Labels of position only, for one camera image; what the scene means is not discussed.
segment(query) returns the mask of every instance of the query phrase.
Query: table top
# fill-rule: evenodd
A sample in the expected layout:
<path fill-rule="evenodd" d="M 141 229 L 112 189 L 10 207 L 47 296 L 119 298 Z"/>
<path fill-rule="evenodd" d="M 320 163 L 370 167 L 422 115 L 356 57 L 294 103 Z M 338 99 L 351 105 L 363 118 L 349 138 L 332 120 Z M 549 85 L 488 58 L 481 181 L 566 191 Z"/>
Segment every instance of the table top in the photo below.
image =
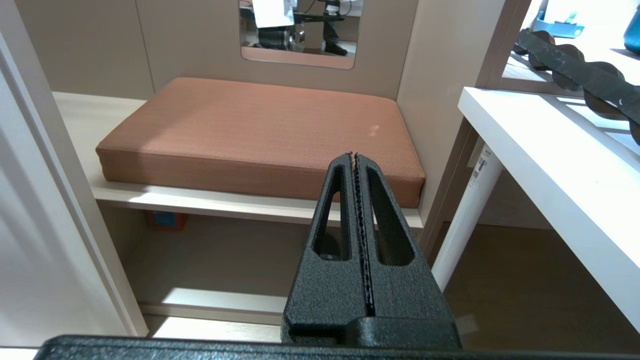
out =
<path fill-rule="evenodd" d="M 458 107 L 640 331 L 640 145 L 628 122 L 580 99 L 500 90 L 465 88 Z"/>
<path fill-rule="evenodd" d="M 95 147 L 145 101 L 61 92 L 53 95 L 97 200 L 134 209 L 311 223 L 316 208 L 314 200 L 106 181 Z M 409 227 L 421 231 L 423 223 L 418 209 L 402 211 Z M 340 226 L 339 203 L 332 204 L 328 225 Z"/>

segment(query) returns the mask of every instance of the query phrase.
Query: label sticker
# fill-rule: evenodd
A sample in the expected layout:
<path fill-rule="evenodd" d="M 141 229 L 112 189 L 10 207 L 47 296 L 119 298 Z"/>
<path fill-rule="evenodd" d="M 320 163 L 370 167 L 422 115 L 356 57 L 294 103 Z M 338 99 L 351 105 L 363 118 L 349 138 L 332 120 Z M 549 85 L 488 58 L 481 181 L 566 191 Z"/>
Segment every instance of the label sticker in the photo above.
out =
<path fill-rule="evenodd" d="M 485 146 L 484 149 L 482 150 L 482 153 L 478 157 L 478 162 L 476 163 L 474 172 L 471 174 L 471 178 L 469 179 L 468 186 L 470 188 L 475 188 L 477 186 L 478 177 L 480 176 L 480 171 L 482 171 L 482 169 L 486 165 L 486 162 L 491 158 L 491 155 L 493 155 L 493 153 L 491 152 L 491 150 L 487 149 L 487 147 Z"/>
<path fill-rule="evenodd" d="M 253 14 L 257 28 L 293 25 L 293 7 L 290 0 L 253 0 Z"/>

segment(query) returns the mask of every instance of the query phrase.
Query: white cabinet door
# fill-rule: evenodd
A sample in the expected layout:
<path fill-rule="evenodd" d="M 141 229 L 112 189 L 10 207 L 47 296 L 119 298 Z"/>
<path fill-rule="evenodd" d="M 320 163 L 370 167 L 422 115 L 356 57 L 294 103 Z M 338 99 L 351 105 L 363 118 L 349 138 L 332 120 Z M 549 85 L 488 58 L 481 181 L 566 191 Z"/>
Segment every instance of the white cabinet door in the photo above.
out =
<path fill-rule="evenodd" d="M 0 347 L 146 325 L 13 0 L 0 0 Z"/>

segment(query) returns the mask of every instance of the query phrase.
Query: seat cushion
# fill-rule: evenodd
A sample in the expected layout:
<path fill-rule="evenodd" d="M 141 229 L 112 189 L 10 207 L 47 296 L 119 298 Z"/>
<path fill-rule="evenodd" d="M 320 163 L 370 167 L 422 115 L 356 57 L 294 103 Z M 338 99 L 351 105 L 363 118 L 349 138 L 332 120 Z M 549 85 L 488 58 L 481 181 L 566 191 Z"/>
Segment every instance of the seat cushion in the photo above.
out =
<path fill-rule="evenodd" d="M 109 181 L 317 199 L 329 163 L 378 163 L 406 208 L 424 173 L 390 99 L 177 78 L 96 148 Z"/>

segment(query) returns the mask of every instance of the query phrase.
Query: person reflected in mirror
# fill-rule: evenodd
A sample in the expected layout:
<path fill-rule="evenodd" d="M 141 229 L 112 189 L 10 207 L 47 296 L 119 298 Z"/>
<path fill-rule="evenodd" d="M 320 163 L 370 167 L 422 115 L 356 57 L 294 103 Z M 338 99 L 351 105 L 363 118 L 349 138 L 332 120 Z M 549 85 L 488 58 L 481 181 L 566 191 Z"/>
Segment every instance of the person reflected in mirror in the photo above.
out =
<path fill-rule="evenodd" d="M 335 23 L 333 21 L 324 22 L 323 38 L 325 52 L 339 56 L 346 56 L 349 53 L 338 45 L 340 38 L 335 31 Z"/>

